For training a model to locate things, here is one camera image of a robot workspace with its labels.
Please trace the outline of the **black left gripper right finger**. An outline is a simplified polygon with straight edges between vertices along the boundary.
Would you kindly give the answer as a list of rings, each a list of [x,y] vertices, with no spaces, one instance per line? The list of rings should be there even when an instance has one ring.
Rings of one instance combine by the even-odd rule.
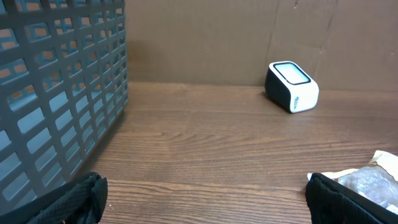
[[[397,214],[321,173],[311,175],[305,199],[313,224],[397,224]]]

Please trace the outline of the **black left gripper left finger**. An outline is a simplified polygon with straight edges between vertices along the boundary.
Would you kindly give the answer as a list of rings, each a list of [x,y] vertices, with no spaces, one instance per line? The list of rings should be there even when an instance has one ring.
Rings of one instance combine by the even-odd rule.
[[[1,215],[1,224],[99,223],[107,198],[107,178],[102,178],[96,172],[90,172]]]

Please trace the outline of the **brown snack pouch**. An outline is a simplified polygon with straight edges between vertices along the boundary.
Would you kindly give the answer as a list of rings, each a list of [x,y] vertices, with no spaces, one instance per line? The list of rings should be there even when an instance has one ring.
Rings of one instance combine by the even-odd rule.
[[[396,155],[377,150],[368,164],[360,169],[321,174],[397,214]]]

